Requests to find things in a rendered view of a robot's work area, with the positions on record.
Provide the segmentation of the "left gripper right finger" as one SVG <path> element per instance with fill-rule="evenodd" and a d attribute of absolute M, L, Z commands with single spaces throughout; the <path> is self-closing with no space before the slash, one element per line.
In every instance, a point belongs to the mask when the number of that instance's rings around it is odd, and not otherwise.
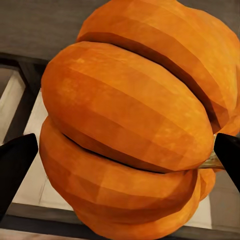
<path fill-rule="evenodd" d="M 214 152 L 240 191 L 240 138 L 218 133 L 214 143 Z"/>

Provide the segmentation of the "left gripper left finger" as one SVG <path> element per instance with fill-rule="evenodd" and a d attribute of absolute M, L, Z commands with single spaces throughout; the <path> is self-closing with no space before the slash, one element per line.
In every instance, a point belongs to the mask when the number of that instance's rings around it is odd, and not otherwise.
<path fill-rule="evenodd" d="M 0 223 L 39 151 L 34 133 L 0 146 Z"/>

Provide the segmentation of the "pumpkin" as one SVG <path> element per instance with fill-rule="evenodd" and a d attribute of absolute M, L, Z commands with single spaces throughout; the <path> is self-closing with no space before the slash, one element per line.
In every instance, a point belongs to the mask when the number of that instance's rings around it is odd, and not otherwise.
<path fill-rule="evenodd" d="M 240 41 L 177 0 L 111 0 L 41 78 L 39 154 L 51 186 L 97 235 L 156 240 L 196 212 L 240 132 Z"/>

